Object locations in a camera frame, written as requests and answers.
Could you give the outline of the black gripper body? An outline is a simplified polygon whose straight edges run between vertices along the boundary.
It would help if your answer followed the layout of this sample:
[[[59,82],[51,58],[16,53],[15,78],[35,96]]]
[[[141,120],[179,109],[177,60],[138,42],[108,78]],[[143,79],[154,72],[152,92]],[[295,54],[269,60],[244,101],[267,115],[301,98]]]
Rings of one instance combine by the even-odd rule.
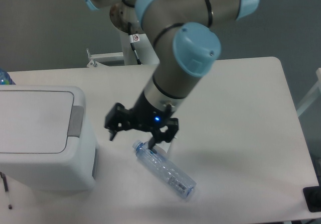
[[[140,94],[130,111],[135,117],[137,124],[142,127],[159,130],[166,126],[168,131],[176,131],[176,119],[171,118],[174,113],[174,107],[168,103],[160,110],[147,100],[144,92]]]

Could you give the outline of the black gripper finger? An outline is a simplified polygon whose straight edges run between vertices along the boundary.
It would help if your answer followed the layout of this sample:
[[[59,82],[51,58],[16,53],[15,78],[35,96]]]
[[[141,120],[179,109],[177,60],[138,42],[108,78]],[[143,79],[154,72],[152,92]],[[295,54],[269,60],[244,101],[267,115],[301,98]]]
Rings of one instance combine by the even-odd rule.
[[[105,117],[104,127],[109,130],[109,140],[113,141],[116,134],[120,131],[132,129],[132,113],[121,103],[116,103]]]
[[[179,119],[170,118],[165,124],[167,129],[162,132],[160,128],[152,128],[150,131],[152,138],[148,142],[148,149],[152,150],[156,144],[161,142],[170,143],[175,137],[176,133],[179,131]]]

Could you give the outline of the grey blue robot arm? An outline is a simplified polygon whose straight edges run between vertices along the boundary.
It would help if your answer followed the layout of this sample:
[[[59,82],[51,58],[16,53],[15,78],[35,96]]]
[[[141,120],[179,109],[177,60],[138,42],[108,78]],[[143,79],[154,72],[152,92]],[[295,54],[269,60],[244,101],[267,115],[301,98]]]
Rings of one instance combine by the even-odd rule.
[[[149,132],[148,148],[171,142],[179,129],[173,117],[180,104],[221,54],[216,24],[238,20],[260,0],[85,0],[91,10],[117,3],[135,10],[159,65],[131,109],[116,103],[105,118],[114,139],[121,131]]]

